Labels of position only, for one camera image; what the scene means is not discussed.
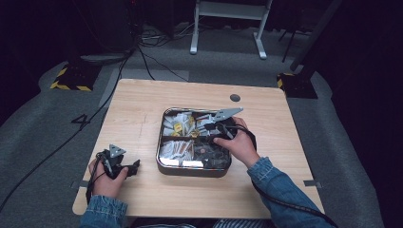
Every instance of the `hand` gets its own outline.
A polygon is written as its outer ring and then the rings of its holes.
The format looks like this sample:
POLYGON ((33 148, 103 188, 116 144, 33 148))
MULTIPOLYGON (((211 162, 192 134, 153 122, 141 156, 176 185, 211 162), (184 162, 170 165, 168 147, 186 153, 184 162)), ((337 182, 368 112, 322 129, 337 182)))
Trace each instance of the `hand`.
MULTIPOLYGON (((93 160, 89 166, 89 173, 92 173, 92 170, 94 169, 95 166, 95 161, 93 160)), ((119 173, 119 176, 113 180, 110 177, 107 176, 104 170, 104 165, 102 164, 101 161, 98 162, 98 167, 97 171, 94 174, 94 189, 92 191, 92 195, 100 195, 100 196, 106 196, 109 198, 117 198, 119 195, 119 190, 122 187, 123 182, 125 181, 125 178, 127 177, 127 171, 128 168, 125 167, 124 169, 121 170, 119 173)))
MULTIPOLYGON (((237 117, 233 117, 233 119, 235 124, 242 125, 247 129, 243 119, 237 117)), ((251 139, 242 130, 238 130, 237 136, 233 140, 215 138, 214 143, 228 149, 235 158, 243 162, 248 168, 252 167, 260 159, 251 139)))

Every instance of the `metal tin box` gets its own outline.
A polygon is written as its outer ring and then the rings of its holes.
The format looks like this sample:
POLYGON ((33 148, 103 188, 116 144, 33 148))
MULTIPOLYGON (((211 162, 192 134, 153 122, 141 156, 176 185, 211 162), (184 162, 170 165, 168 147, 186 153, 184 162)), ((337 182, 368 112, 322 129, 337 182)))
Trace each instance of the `metal tin box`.
POLYGON ((217 111, 172 107, 163 114, 157 164, 166 175, 221 178, 231 165, 229 151, 212 142, 218 132, 202 129, 217 111))

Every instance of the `white metal stand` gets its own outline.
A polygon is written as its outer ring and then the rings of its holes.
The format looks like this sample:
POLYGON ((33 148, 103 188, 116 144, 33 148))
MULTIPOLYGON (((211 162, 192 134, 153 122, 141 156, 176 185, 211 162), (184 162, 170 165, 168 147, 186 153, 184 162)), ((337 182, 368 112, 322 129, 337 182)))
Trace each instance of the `white metal stand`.
POLYGON ((190 45, 190 53, 198 52, 199 41, 199 16, 217 16, 230 17, 239 19, 259 20, 259 32, 253 33, 256 46, 258 48, 260 59, 266 59, 267 55, 261 43, 261 35, 266 25, 267 16, 269 15, 272 0, 267 0, 266 6, 249 6, 230 3, 204 2, 197 0, 195 7, 195 28, 193 30, 192 44, 190 45))

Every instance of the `person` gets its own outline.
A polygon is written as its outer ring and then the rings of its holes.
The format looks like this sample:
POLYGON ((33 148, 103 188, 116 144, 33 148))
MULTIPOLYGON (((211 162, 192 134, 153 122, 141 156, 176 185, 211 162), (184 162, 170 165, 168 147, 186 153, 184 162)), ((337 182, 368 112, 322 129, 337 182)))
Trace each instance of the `person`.
MULTIPOLYGON (((234 117, 234 120, 236 124, 247 129, 243 119, 234 117)), ((243 162, 248 168, 247 173, 252 182, 265 194, 281 201, 318 211, 315 204, 291 181, 287 174, 274 167, 269 158, 261 157, 258 154, 245 132, 238 130, 237 136, 233 140, 216 138, 214 143, 228 149, 236 159, 243 162)), ((89 171, 93 170, 94 164, 95 161, 88 166, 89 171)), ((115 180, 110 179, 107 175, 102 175, 104 172, 104 167, 99 163, 95 174, 95 177, 99 178, 95 181, 93 196, 82 216, 80 227, 122 227, 124 225, 127 204, 116 198, 126 178, 127 169, 123 169, 115 180)), ((261 199, 271 212, 272 221, 277 227, 333 227, 324 218, 277 204, 265 197, 261 199)), ((260 226, 263 226, 263 223, 258 219, 224 219, 214 225, 217 228, 260 226)))

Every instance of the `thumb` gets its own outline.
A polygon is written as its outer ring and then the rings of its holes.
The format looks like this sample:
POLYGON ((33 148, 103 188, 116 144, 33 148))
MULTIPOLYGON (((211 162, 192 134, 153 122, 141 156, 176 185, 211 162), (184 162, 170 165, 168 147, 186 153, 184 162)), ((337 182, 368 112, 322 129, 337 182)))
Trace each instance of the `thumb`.
POLYGON ((223 138, 214 138, 213 142, 217 145, 220 145, 226 149, 229 149, 231 141, 225 140, 223 138))
POLYGON ((123 182, 127 177, 127 172, 128 172, 128 168, 127 167, 123 168, 115 180, 119 181, 119 182, 123 182))

